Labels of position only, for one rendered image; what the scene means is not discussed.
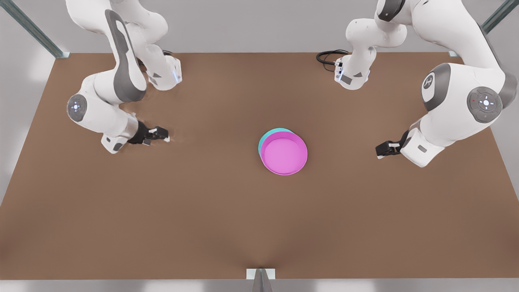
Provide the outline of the pink plate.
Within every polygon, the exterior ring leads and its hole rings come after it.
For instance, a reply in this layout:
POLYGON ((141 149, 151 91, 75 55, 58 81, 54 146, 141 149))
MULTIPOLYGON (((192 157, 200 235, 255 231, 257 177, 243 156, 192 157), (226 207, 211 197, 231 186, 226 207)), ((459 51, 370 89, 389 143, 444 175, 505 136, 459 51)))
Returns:
POLYGON ((269 171, 279 175, 291 175, 300 171, 308 159, 305 142, 295 135, 291 140, 279 139, 269 144, 262 163, 269 171))

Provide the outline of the blue plate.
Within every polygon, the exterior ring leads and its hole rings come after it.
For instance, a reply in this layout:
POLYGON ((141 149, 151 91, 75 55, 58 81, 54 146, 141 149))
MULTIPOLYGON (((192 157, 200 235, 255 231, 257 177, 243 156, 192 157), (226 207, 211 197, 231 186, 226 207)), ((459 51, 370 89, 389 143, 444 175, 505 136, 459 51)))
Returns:
POLYGON ((263 160, 264 151, 266 147, 271 144, 271 142, 279 139, 289 139, 291 140, 295 136, 295 133, 290 131, 287 128, 274 128, 270 131, 267 131, 259 140, 258 143, 258 153, 261 159, 263 160))

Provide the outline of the silver frame post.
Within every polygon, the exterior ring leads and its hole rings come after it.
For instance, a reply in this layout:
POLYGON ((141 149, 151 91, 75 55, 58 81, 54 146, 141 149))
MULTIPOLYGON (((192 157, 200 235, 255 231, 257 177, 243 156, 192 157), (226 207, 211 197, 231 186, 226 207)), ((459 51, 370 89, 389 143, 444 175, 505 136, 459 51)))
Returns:
POLYGON ((515 57, 519 49, 519 0, 463 0, 469 9, 485 13, 480 27, 491 45, 497 49, 498 57, 515 57))
POLYGON ((271 279, 276 279, 274 268, 247 268, 247 280, 252 280, 252 292, 273 292, 271 279))
POLYGON ((20 24, 35 40, 56 59, 70 57, 70 52, 63 52, 34 22, 18 7, 13 0, 0 0, 0 7, 20 24))

